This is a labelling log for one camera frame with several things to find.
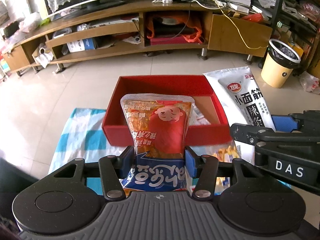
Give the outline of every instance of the orange plastic bag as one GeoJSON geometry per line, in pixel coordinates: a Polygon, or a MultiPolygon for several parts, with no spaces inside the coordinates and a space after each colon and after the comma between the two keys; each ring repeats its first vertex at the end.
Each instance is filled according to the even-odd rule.
{"type": "Polygon", "coordinates": [[[182,34],[182,36],[185,38],[187,42],[199,42],[202,43],[199,38],[202,34],[202,28],[199,18],[194,15],[192,12],[190,12],[190,17],[188,20],[189,13],[185,11],[176,11],[176,12],[156,12],[149,14],[147,20],[146,20],[146,28],[151,31],[151,35],[147,35],[147,38],[154,38],[155,36],[155,30],[153,27],[153,19],[159,18],[159,17],[165,17],[165,18],[173,18],[176,19],[179,23],[187,23],[187,27],[193,28],[196,30],[193,34],[182,34]]]}

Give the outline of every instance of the white snack bag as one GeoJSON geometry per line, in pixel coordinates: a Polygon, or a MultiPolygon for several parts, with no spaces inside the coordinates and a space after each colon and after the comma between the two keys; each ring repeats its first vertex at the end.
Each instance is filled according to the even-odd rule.
{"type": "MultiPolygon", "coordinates": [[[[267,104],[248,66],[204,73],[217,95],[229,125],[234,123],[276,130],[267,104]]],[[[241,158],[253,163],[254,146],[235,141],[241,158]]]]}

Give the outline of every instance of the wooden cabinet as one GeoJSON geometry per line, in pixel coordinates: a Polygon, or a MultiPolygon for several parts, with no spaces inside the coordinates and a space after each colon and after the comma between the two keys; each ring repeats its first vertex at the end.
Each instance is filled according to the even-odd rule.
{"type": "Polygon", "coordinates": [[[22,45],[15,47],[11,53],[6,53],[3,55],[4,59],[9,65],[11,71],[17,71],[29,64],[31,64],[29,58],[27,57],[22,45]]]}
{"type": "Polygon", "coordinates": [[[241,20],[231,18],[239,28],[239,31],[251,48],[265,47],[260,49],[248,49],[232,22],[223,15],[214,14],[212,16],[211,32],[209,37],[208,49],[237,52],[247,55],[263,57],[268,46],[272,28],[241,20]]]}

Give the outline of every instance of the red plastic bag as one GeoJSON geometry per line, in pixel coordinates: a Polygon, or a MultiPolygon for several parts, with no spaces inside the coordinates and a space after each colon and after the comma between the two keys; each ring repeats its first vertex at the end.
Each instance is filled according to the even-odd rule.
{"type": "Polygon", "coordinates": [[[201,23],[198,17],[192,15],[192,12],[190,14],[190,17],[188,17],[188,13],[184,11],[176,11],[176,12],[155,12],[148,16],[146,19],[146,28],[151,31],[151,35],[148,35],[147,38],[154,38],[155,37],[155,30],[153,27],[153,19],[154,18],[174,18],[179,23],[187,23],[187,27],[195,29],[195,33],[193,34],[183,34],[182,36],[184,39],[188,42],[199,42],[202,43],[199,38],[202,34],[202,28],[201,23]]]}
{"type": "Polygon", "coordinates": [[[254,22],[254,23],[263,22],[263,16],[261,13],[249,14],[249,15],[242,17],[241,19],[247,20],[250,22],[254,22]]]}

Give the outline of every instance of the floor tile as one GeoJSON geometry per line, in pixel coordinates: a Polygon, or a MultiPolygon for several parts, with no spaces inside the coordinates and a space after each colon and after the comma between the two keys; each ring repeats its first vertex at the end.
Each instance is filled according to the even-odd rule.
{"type": "Polygon", "coordinates": [[[99,58],[75,64],[72,80],[118,78],[119,76],[150,75],[151,57],[142,53],[99,58]]]}
{"type": "Polygon", "coordinates": [[[34,161],[31,167],[30,174],[37,179],[42,179],[48,175],[49,165],[34,161]]]}
{"type": "Polygon", "coordinates": [[[153,57],[152,75],[201,75],[209,71],[233,68],[228,52],[210,51],[207,60],[197,57],[198,49],[174,50],[171,54],[153,57]]]}
{"type": "Polygon", "coordinates": [[[66,83],[8,82],[1,87],[0,149],[33,160],[38,143],[66,83]]]}
{"type": "MultiPolygon", "coordinates": [[[[243,66],[247,66],[247,64],[244,62],[244,59],[247,58],[248,55],[245,55],[245,54],[239,54],[239,53],[230,53],[229,57],[233,63],[233,65],[235,67],[243,67],[243,66]]],[[[263,79],[261,77],[261,70],[259,67],[258,67],[258,62],[259,62],[260,58],[253,58],[252,60],[252,64],[249,65],[250,69],[251,69],[251,72],[252,74],[254,75],[255,77],[255,80],[256,81],[262,81],[263,82],[263,79]]]]}
{"type": "Polygon", "coordinates": [[[314,227],[319,228],[320,196],[314,195],[297,187],[292,188],[302,196],[303,200],[307,204],[307,210],[304,219],[314,227]]]}
{"type": "Polygon", "coordinates": [[[30,174],[33,160],[30,160],[22,156],[16,156],[11,154],[5,154],[4,159],[7,162],[21,169],[22,171],[30,174]]]}
{"type": "Polygon", "coordinates": [[[297,78],[291,77],[280,89],[258,82],[271,114],[302,113],[303,110],[320,109],[320,96],[305,92],[295,79],[297,78]]]}
{"type": "Polygon", "coordinates": [[[32,78],[32,82],[41,82],[41,83],[64,83],[69,82],[74,73],[77,70],[77,64],[64,64],[66,69],[59,73],[53,74],[52,72],[57,69],[56,64],[48,65],[46,68],[39,71],[32,78]]]}
{"type": "Polygon", "coordinates": [[[118,78],[71,80],[57,102],[39,142],[34,160],[50,164],[63,127],[73,109],[107,109],[118,78]]]}

